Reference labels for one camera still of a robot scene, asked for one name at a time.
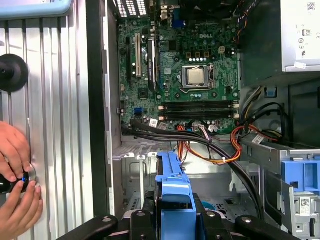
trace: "black suction cup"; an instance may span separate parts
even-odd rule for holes
[[[29,78],[25,61],[14,54],[0,56],[0,90],[16,92],[24,87]]]

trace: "pci slot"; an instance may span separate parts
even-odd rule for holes
[[[161,106],[159,106],[159,110],[181,112],[189,109],[230,109],[233,106],[233,101],[180,101],[163,102]]]
[[[129,84],[132,82],[132,71],[131,71],[131,41],[130,37],[125,38],[126,46],[126,80]]]
[[[141,78],[141,36],[140,33],[135,34],[135,75]]]
[[[183,112],[164,112],[159,116],[160,121],[183,121],[189,119],[228,119],[233,116],[230,110],[220,111],[183,111]]]
[[[151,92],[156,91],[156,46],[153,38],[148,41],[148,85]]]

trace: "hand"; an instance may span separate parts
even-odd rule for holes
[[[1,240],[12,240],[24,234],[41,217],[43,211],[41,188],[39,186],[35,188],[35,181],[30,182],[19,204],[23,185],[24,182],[19,181],[0,208]]]
[[[13,126],[0,121],[0,174],[8,181],[15,182],[17,180],[16,177],[22,179],[23,170],[26,172],[31,170],[28,141]]]

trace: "ram slot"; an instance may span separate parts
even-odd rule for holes
[[[229,109],[234,105],[233,101],[181,101],[163,102],[159,110],[185,111],[190,109]]]
[[[135,34],[135,75],[141,78],[141,36],[140,33]]]
[[[233,116],[230,110],[220,111],[184,111],[184,112],[164,112],[159,116],[159,120],[184,121],[189,119],[229,119]]]

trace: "blue drive bracket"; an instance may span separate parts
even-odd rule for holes
[[[175,153],[159,152],[157,157],[162,159],[163,175],[155,177],[162,183],[162,202],[181,207],[161,209],[161,239],[195,240],[197,210],[190,180]]]
[[[0,0],[1,21],[13,19],[62,17],[70,12],[74,0],[56,0],[51,3],[36,4],[22,3],[22,0],[20,1],[22,4],[17,3],[17,1],[13,3],[8,2],[8,0]]]
[[[311,192],[320,196],[320,160],[282,161],[282,180],[293,186],[296,193]]]

